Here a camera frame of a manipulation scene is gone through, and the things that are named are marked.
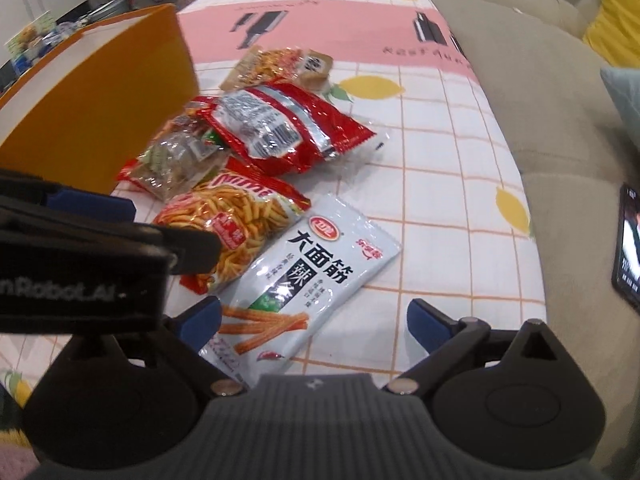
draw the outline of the table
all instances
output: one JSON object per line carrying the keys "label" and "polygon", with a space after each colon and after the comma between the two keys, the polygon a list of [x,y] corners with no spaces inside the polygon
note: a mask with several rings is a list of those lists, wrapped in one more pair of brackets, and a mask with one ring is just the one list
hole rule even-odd
{"label": "table", "polygon": [[[289,181],[311,199],[337,193],[403,246],[334,313],[288,371],[368,372],[385,384],[426,355],[406,328],[413,298],[455,319],[481,317],[494,328],[546,319],[520,173],[433,3],[197,0],[180,21],[203,94],[219,93],[218,85],[244,54],[239,47],[248,29],[271,11],[283,14],[272,30],[259,34],[259,43],[333,56],[331,101],[345,113],[369,118],[390,137],[382,153],[355,173],[322,166]],[[231,32],[249,13],[251,19]],[[137,221],[152,221],[162,207],[140,192],[119,187],[115,193],[134,200]],[[167,313],[176,315],[198,299],[173,280]],[[67,339],[3,335],[0,368],[21,371],[33,385]]]}

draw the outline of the phone screen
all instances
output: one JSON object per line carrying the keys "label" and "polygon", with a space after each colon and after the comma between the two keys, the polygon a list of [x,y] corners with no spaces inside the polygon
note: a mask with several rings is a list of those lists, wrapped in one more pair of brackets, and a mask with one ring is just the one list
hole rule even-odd
{"label": "phone screen", "polygon": [[640,197],[626,184],[620,189],[620,224],[613,286],[640,308]]}

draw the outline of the metal pin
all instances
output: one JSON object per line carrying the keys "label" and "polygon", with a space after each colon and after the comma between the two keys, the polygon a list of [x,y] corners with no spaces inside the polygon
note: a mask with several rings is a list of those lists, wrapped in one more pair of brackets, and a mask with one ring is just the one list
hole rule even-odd
{"label": "metal pin", "polygon": [[231,397],[242,392],[242,384],[233,379],[220,379],[211,385],[211,391],[219,397]]}
{"label": "metal pin", "polygon": [[397,378],[391,381],[386,388],[396,395],[411,395],[418,391],[420,384],[413,379]]}

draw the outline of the snack bag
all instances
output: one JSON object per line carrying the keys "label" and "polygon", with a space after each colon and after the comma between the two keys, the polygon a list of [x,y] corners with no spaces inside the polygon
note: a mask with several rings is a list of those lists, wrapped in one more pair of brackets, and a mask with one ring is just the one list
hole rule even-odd
{"label": "snack bag", "polygon": [[207,294],[242,275],[268,238],[297,221],[309,206],[309,200],[289,184],[230,158],[213,180],[169,202],[154,223],[220,237],[222,253],[217,266],[209,274],[180,279],[197,294]]}
{"label": "snack bag", "polygon": [[334,60],[314,50],[281,48],[263,50],[254,45],[220,85],[224,91],[288,79],[308,90],[320,91]]}
{"label": "snack bag", "polygon": [[128,180],[163,202],[185,193],[207,173],[222,168],[228,157],[212,126],[197,112],[211,106],[211,98],[196,98],[162,130],[119,179]]}
{"label": "snack bag", "polygon": [[260,375],[280,371],[399,251],[361,213],[323,196],[222,291],[222,326],[200,355],[254,386]]}
{"label": "snack bag", "polygon": [[269,176],[304,173],[375,136],[289,82],[231,92],[199,113],[243,160]]}

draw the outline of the sofa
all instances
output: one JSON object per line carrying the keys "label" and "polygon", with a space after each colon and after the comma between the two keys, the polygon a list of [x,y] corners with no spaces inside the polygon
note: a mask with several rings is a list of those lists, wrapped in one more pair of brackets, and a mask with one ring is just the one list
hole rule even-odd
{"label": "sofa", "polygon": [[640,456],[640,315],[612,288],[620,185],[640,156],[581,41],[598,0],[433,0],[487,95],[529,201],[548,323],[604,402],[593,464]]}

